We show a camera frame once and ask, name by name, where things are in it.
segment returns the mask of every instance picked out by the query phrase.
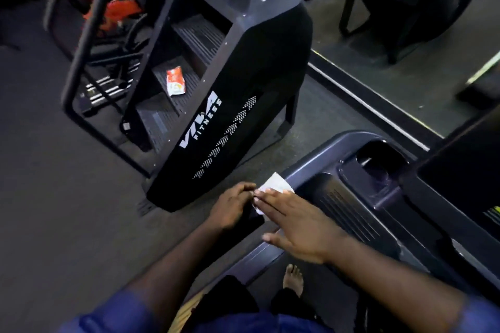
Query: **stair step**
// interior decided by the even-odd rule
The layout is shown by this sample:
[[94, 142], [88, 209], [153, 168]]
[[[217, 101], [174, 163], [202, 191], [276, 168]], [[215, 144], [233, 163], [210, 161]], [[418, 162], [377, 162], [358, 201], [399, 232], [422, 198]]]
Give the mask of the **stair step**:
[[177, 113], [163, 93], [137, 104], [135, 110], [146, 128], [154, 151], [159, 153], [176, 123]]
[[174, 69], [177, 66], [180, 66], [180, 68], [183, 70], [184, 81], [186, 84], [186, 92], [183, 95], [172, 95], [171, 99], [172, 102], [175, 104], [176, 108], [179, 111], [183, 111], [184, 106], [188, 103], [188, 100], [190, 99], [192, 93], [194, 92], [199, 83], [199, 77], [192, 69], [192, 67], [187, 63], [187, 61], [182, 56], [179, 56], [177, 58], [174, 58], [173, 60], [166, 61], [158, 66], [155, 66], [153, 68], [153, 74], [158, 79], [159, 84], [161, 85], [165, 93], [167, 93], [166, 71]]
[[208, 66], [222, 45], [225, 35], [202, 15], [172, 26], [187, 46]]

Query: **forearm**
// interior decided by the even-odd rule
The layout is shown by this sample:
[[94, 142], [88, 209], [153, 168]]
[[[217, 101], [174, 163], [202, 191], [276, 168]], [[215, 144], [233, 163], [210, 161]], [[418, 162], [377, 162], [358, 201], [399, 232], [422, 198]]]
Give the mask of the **forearm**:
[[415, 332], [449, 332], [466, 302], [462, 292], [351, 237], [329, 261]]
[[221, 228], [205, 221], [128, 286], [153, 312], [162, 329], [172, 323], [198, 275], [198, 265], [221, 233]]

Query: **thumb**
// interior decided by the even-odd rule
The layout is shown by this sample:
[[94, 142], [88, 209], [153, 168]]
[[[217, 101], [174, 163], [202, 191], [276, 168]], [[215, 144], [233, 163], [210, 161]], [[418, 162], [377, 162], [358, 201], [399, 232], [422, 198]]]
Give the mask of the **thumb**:
[[293, 249], [293, 244], [286, 237], [276, 233], [264, 233], [262, 239], [268, 244], [274, 245], [287, 252], [291, 252]]

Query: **black stair climber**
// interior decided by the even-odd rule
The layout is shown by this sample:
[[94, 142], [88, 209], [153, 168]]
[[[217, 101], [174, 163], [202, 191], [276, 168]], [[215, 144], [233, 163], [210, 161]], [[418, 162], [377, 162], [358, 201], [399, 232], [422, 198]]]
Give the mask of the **black stair climber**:
[[[147, 199], [174, 211], [226, 177], [286, 106], [293, 124], [312, 23], [302, 0], [166, 0], [121, 128], [156, 161]], [[183, 95], [166, 71], [180, 66]]]

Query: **packet on step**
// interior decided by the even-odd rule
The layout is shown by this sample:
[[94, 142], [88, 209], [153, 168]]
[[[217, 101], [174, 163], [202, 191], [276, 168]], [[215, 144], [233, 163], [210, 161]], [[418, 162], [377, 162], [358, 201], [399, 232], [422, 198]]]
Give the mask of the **packet on step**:
[[183, 70], [180, 66], [166, 71], [166, 91], [168, 92], [168, 96], [185, 94], [186, 83], [184, 82]]
[[[259, 190], [266, 191], [268, 188], [272, 188], [276, 191], [283, 192], [284, 190], [295, 192], [288, 182], [283, 179], [277, 172], [271, 175], [271, 177], [264, 182], [263, 185], [259, 187]], [[269, 221], [269, 217], [264, 215], [264, 213], [259, 210], [256, 206], [253, 206], [259, 215], [264, 216], [264, 220]]]

